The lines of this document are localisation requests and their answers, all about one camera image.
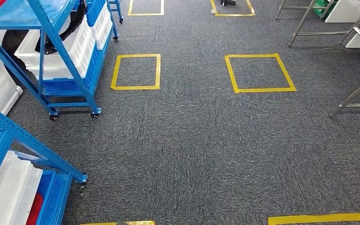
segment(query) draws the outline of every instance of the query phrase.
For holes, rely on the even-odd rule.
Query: stainless steel table leg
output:
[[[278,9],[277,16],[275,17],[275,20],[278,20],[279,14],[281,14],[282,7],[284,6],[284,4],[285,4],[285,0],[282,0],[281,5],[279,6],[279,9]]]
[[[357,95],[360,94],[360,87],[354,91],[348,98],[346,98],[338,107],[336,107],[329,115],[334,117],[338,114],[346,105],[348,105]]]
[[[297,29],[296,29],[296,32],[293,33],[292,41],[288,44],[289,47],[292,46],[294,40],[295,40],[296,37],[297,37],[297,34],[299,33],[301,27],[302,27],[303,24],[304,24],[304,21],[306,20],[308,14],[310,13],[310,11],[312,10],[312,8],[314,7],[315,2],[316,2],[316,0],[311,0],[310,5],[308,6],[306,13],[304,14],[303,18],[301,19],[301,21],[300,21],[300,23],[299,23],[299,25],[298,25],[298,27],[297,27]]]
[[[359,24],[360,24],[360,18],[358,18],[357,22],[354,23],[354,25],[348,31],[347,35],[341,41],[339,41],[339,45],[343,44],[343,42],[353,33],[354,27],[358,26]]]

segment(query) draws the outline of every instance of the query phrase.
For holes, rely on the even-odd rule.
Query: metal frame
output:
[[[295,41],[296,37],[297,36],[315,36],[315,35],[343,35],[343,34],[346,34],[346,38],[350,35],[350,33],[352,32],[352,29],[349,30],[349,31],[329,31],[329,32],[300,32],[301,30],[301,27],[303,26],[308,14],[311,12],[311,10],[313,9],[325,9],[325,12],[323,15],[325,15],[329,8],[331,7],[331,5],[333,4],[333,0],[329,3],[329,5],[327,7],[314,7],[314,4],[315,4],[316,0],[311,0],[310,2],[310,5],[308,7],[284,7],[284,3],[285,3],[285,0],[282,0],[281,2],[281,5],[279,6],[279,10],[278,10],[278,14],[277,16],[275,17],[275,19],[277,20],[282,9],[307,9],[305,14],[303,15],[299,25],[297,26],[296,28],[296,31],[293,33],[293,38],[292,40],[290,41],[290,43],[288,43],[289,47],[292,46],[293,42]]]
[[[16,153],[20,159],[27,159],[33,163],[56,168],[73,177],[77,182],[85,183],[88,176],[69,162],[61,158],[54,151],[41,143],[38,139],[28,133],[25,129],[14,123],[11,119],[0,113],[0,164],[9,150],[12,142],[26,147],[36,155]]]
[[[334,0],[330,1],[328,6],[324,6],[324,7],[313,7],[311,9],[325,9],[325,11],[323,12],[323,15],[320,16],[320,18],[322,19],[326,13],[329,11],[330,7],[332,6],[332,4],[334,3]],[[281,14],[283,9],[308,9],[308,6],[284,6],[285,4],[285,0],[282,0],[281,5],[279,5],[279,9],[278,9],[278,13],[277,16],[275,17],[275,20],[278,20],[279,15]]]
[[[66,51],[61,38],[59,37],[58,31],[60,30],[61,26],[63,25],[66,17],[71,12],[72,8],[74,7],[73,4],[79,4],[81,1],[85,2],[84,0],[71,0],[72,4],[68,4],[67,7],[62,9],[60,12],[60,16],[56,21],[51,22],[49,17],[47,16],[44,8],[40,4],[38,0],[27,0],[32,11],[36,15],[37,19],[39,20],[40,26],[33,25],[16,25],[10,24],[9,26],[5,25],[0,27],[0,29],[7,29],[10,27],[12,30],[29,30],[29,29],[37,29],[41,30],[41,39],[44,39],[46,35],[50,38],[53,45],[57,49],[57,52],[62,57],[64,63],[68,67],[70,73],[72,74],[75,82],[77,83],[79,89],[76,90],[61,90],[59,91],[60,95],[56,96],[53,94],[46,94],[46,91],[43,91],[43,63],[44,63],[44,52],[45,49],[45,42],[41,41],[41,54],[40,54],[40,66],[39,66],[39,81],[37,87],[33,84],[31,79],[26,75],[26,73],[12,60],[12,58],[5,52],[5,50],[0,46],[0,60],[13,72],[13,74],[19,79],[21,83],[32,93],[32,95],[47,109],[51,118],[57,119],[58,110],[56,107],[84,107],[88,106],[91,108],[91,114],[93,117],[97,117],[101,113],[101,108],[99,108],[94,100],[94,92],[96,90],[97,82],[94,83],[93,87],[86,88],[85,84],[83,83],[82,78],[80,77],[74,63],[69,57],[68,52]],[[114,39],[118,40],[118,33],[116,31],[115,25],[113,23],[113,32],[114,32]],[[100,73],[93,73],[94,76],[100,76]],[[52,103],[49,101],[49,97],[59,97],[59,96],[82,96],[85,97],[85,102],[61,102],[61,103]]]
[[[357,34],[360,35],[360,29],[357,27],[358,25],[357,23],[354,25],[353,29],[350,31],[350,34],[348,36],[351,35],[352,31],[355,31]],[[336,114],[338,114],[343,108],[345,107],[360,107],[360,103],[355,103],[355,104],[350,104],[350,102],[357,97],[360,94],[360,87],[357,88],[349,97],[347,97],[342,103],[340,103],[331,113],[329,113],[329,115],[331,117],[334,117]]]
[[[123,17],[122,17],[122,13],[120,11],[120,1],[121,0],[109,0],[108,1],[108,8],[110,9],[111,12],[118,12],[118,19],[119,19],[119,23],[122,24],[123,23]],[[115,4],[117,6],[117,8],[111,8],[111,4]]]

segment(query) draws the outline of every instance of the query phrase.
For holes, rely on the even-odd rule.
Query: green crate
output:
[[[338,0],[334,0],[334,3],[330,6],[330,9],[328,10],[328,12],[326,13],[326,15],[323,16],[324,19],[326,19],[328,17],[328,15],[330,14],[330,12],[332,11],[333,7],[336,5],[336,3],[338,2]],[[315,2],[315,7],[324,7],[327,6],[329,4],[328,0],[317,0]],[[325,9],[313,9],[314,12],[321,17],[323,12],[325,11]]]

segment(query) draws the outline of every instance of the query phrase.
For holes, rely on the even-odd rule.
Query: yellow floor tape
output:
[[[155,225],[155,222],[152,220],[146,220],[146,221],[130,221],[125,222],[127,225]],[[96,223],[96,224],[80,224],[80,225],[117,225],[117,223]]]
[[[239,88],[237,85],[237,81],[235,80],[235,75],[233,71],[233,67],[230,62],[230,58],[275,58],[278,62],[281,71],[288,82],[289,87],[286,88]],[[286,70],[284,63],[279,57],[278,53],[274,54],[230,54],[224,57],[225,63],[227,65],[228,74],[230,75],[232,88],[235,93],[249,93],[249,92],[277,92],[277,91],[296,91],[296,88]]]
[[[269,217],[268,225],[280,224],[306,224],[324,222],[359,221],[360,213],[338,213],[328,215],[299,215],[285,217]]]
[[[247,4],[247,6],[249,6],[249,9],[250,9],[250,13],[248,13],[248,14],[222,14],[222,13],[218,13],[214,0],[210,0],[210,3],[212,5],[212,9],[215,12],[215,16],[253,16],[253,15],[256,15],[255,10],[252,7],[252,3],[250,3],[249,0],[246,0],[246,4]]]

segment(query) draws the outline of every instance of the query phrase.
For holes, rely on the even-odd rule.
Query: caster wheel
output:
[[[58,118],[58,115],[50,115],[50,120],[57,120]]]

